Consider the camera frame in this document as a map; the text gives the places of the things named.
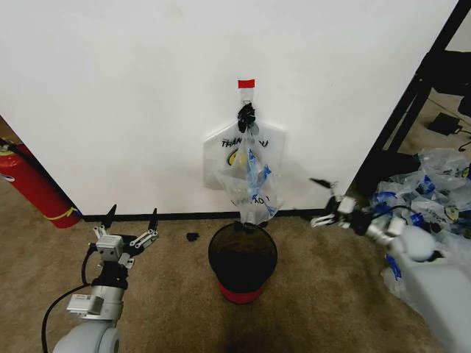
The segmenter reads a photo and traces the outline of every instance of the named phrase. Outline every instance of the black debris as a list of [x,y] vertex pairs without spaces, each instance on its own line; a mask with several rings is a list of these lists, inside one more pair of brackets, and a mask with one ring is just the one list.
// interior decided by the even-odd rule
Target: black debris
[[199,234],[198,233],[187,233],[186,238],[188,239],[188,241],[195,241],[196,239],[199,238]]

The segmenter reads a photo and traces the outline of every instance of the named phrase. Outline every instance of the trash can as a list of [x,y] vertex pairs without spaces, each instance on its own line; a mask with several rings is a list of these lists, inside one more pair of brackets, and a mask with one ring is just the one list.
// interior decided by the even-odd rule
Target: trash can
[[223,226],[208,249],[211,268],[224,297],[236,304],[253,302],[277,265],[277,247],[269,233],[240,222]]

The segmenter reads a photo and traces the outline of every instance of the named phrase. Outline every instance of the carpet floor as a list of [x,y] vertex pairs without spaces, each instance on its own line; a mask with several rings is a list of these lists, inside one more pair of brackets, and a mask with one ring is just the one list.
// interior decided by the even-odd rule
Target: carpet floor
[[[43,314],[80,285],[95,224],[55,229],[3,180],[0,198],[1,351],[40,352]],[[383,284],[384,250],[337,226],[270,221],[276,270],[255,302],[229,303],[208,263],[211,237],[229,222],[160,222],[160,239],[130,271],[118,323],[121,352],[442,352],[421,317]],[[114,223],[111,230],[138,235],[146,226]],[[190,243],[187,232],[200,238]],[[89,279],[97,263],[95,254]],[[49,317],[50,352],[79,323],[65,311],[67,301]]]

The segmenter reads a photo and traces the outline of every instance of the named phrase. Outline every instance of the fire extinguisher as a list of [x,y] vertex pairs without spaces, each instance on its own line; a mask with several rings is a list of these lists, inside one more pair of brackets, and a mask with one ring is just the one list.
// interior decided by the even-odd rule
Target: fire extinguisher
[[80,220],[77,209],[25,145],[15,146],[0,138],[0,176],[57,228],[71,227]]

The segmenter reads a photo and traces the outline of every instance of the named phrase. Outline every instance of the white wall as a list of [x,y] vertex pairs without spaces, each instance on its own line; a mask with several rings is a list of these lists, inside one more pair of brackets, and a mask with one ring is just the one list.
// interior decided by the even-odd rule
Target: white wall
[[202,142],[288,130],[285,209],[345,191],[456,0],[0,2],[0,113],[84,214],[234,210]]

